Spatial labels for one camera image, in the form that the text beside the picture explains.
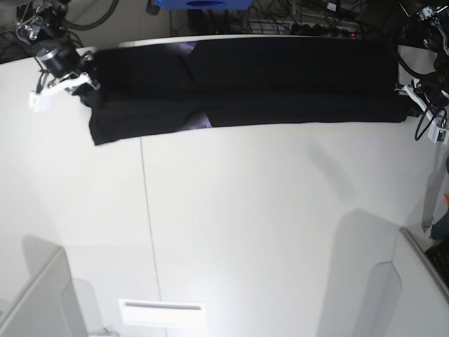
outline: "folded black fabric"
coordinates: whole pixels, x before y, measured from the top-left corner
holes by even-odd
[[[400,122],[398,67],[382,42],[321,38],[219,39],[103,51],[96,145],[210,126]]]

